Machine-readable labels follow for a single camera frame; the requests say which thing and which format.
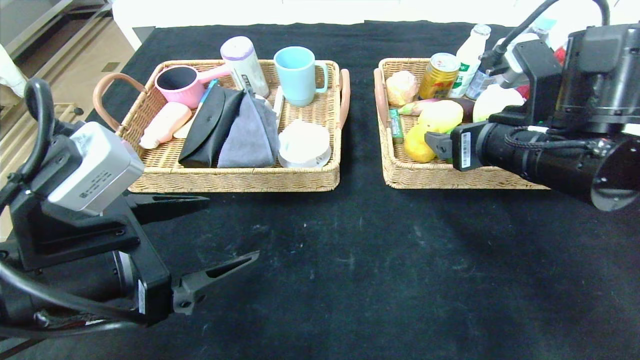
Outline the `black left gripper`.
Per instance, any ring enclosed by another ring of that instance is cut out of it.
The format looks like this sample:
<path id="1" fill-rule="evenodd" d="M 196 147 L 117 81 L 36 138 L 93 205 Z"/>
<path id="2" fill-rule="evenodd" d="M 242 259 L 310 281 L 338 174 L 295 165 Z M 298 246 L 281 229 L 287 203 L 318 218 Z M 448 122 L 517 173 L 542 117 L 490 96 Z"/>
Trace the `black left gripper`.
<path id="1" fill-rule="evenodd" d="M 206 269 L 172 277 L 142 225 L 193 214 L 209 207 L 204 196 L 127 194 L 105 215 L 57 210 L 40 240 L 43 279 L 61 292 L 114 307 L 119 321 L 153 325 L 171 311 L 191 315 L 215 287 L 259 259 L 260 251 Z"/>

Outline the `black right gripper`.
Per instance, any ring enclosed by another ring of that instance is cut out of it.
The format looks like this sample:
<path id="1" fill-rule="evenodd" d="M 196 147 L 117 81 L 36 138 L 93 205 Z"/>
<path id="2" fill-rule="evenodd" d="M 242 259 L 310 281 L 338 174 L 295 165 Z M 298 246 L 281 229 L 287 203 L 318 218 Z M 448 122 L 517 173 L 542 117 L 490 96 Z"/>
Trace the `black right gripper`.
<path id="1" fill-rule="evenodd" d="M 463 186 L 538 186 L 526 171 L 532 153 L 506 143 L 515 126 L 480 121 L 457 126 L 451 134 L 428 131 L 425 143 L 462 172 Z"/>

